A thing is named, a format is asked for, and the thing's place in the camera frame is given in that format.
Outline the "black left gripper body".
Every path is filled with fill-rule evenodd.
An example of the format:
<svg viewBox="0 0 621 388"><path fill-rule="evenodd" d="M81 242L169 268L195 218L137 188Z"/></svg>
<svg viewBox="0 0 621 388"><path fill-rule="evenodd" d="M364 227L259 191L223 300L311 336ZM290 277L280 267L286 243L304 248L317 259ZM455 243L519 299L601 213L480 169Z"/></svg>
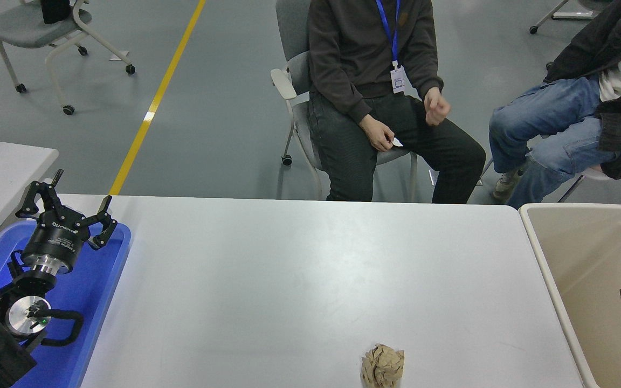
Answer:
<svg viewBox="0 0 621 388"><path fill-rule="evenodd" d="M76 216L60 219L52 212L42 213L22 252L22 261L31 266L34 258L46 255L74 266L84 242L89 240L89 227L76 226L79 222Z"/></svg>

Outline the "person's left hand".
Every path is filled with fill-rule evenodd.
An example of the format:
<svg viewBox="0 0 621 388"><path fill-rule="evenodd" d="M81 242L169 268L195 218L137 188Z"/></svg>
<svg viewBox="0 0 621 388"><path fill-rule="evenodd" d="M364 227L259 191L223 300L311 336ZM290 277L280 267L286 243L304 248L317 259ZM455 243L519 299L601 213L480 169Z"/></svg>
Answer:
<svg viewBox="0 0 621 388"><path fill-rule="evenodd" d="M423 99L425 121L429 126L438 126L451 112L451 104L442 96L438 87L430 88Z"/></svg>

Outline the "person's right hand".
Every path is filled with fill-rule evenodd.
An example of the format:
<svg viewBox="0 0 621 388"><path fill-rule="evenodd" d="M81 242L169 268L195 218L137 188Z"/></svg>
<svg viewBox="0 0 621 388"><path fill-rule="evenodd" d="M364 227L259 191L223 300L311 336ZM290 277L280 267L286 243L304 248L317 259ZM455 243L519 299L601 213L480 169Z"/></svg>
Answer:
<svg viewBox="0 0 621 388"><path fill-rule="evenodd" d="M383 122L368 114L360 120L359 126L377 151L387 152L394 147L394 132Z"/></svg>

